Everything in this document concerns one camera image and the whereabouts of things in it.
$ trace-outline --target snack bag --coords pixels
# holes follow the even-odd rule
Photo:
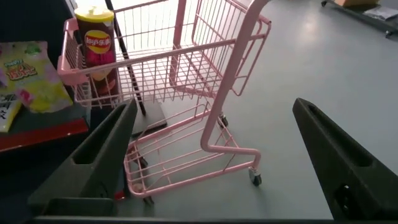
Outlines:
[[[0,43],[0,82],[34,113],[51,113],[72,105],[47,57],[46,42]]]
[[[9,93],[0,82],[0,133],[6,133],[21,108],[16,95]]]

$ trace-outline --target pink shopping cart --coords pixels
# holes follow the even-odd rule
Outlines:
[[[168,127],[141,134],[126,149],[133,195],[152,203],[157,193],[246,168],[253,184],[261,184],[260,151],[238,146],[222,107],[230,91],[242,94],[261,53],[271,29],[260,15],[267,2],[157,0],[115,10],[122,33],[115,42],[123,39],[131,59],[119,51],[116,63],[91,68],[73,35],[76,19],[66,21],[58,72],[77,103],[102,106],[104,98],[93,97],[88,82],[91,73],[109,68],[118,69],[118,100],[135,97],[131,66],[141,100],[172,111]]]

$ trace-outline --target caster wheel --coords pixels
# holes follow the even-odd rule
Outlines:
[[[258,187],[262,183],[261,174],[258,173],[256,170],[249,168],[249,176],[250,181],[254,184],[254,186]]]
[[[145,197],[145,198],[143,199],[143,201],[144,201],[144,203],[145,203],[146,205],[153,205],[153,204],[155,204],[155,202],[152,200],[152,197],[151,197],[151,196]]]
[[[141,166],[141,169],[145,169],[148,167],[148,162],[144,157],[139,158],[139,165]]]
[[[219,119],[217,119],[217,123],[221,128],[228,127],[228,120],[226,119],[225,115],[221,115]]]
[[[255,176],[254,179],[251,181],[254,186],[258,187],[262,183],[261,175]]]
[[[386,31],[386,38],[389,39],[392,36],[392,32]]]

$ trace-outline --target lay's logo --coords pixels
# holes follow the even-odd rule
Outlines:
[[[85,35],[85,43],[94,53],[103,54],[111,48],[111,37],[101,30],[90,30]]]

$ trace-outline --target black stick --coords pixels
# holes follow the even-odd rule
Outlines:
[[[114,10],[113,5],[112,5],[112,0],[105,0],[105,3],[106,3],[106,7],[108,7],[109,10],[112,10],[112,11]],[[114,20],[113,20],[113,26],[114,26],[114,31],[115,31],[116,35],[118,37],[122,36],[121,35],[122,32],[120,31],[119,23],[118,23],[118,20],[116,19],[116,16],[114,17]],[[122,53],[123,53],[123,57],[124,57],[124,59],[128,60],[129,54],[127,53],[127,48],[126,48],[126,45],[124,44],[123,38],[118,38],[118,40],[119,40],[120,49],[122,50]],[[147,114],[147,111],[145,110],[145,106],[142,102],[141,95],[139,94],[139,88],[137,85],[136,77],[134,76],[134,71],[133,71],[131,65],[128,65],[126,67],[127,67],[127,70],[129,71],[131,83],[134,88],[134,91],[136,92],[137,101],[138,101],[139,107],[141,109],[142,115],[145,116]]]

